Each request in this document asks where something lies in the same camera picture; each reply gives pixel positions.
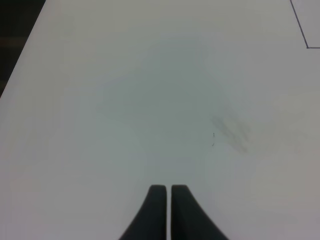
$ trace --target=white surface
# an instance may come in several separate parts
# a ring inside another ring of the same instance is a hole
[[[309,47],[320,48],[320,1],[292,0]]]
[[[319,61],[288,0],[48,0],[0,100],[0,238],[117,239],[187,184],[231,240],[318,239]]]

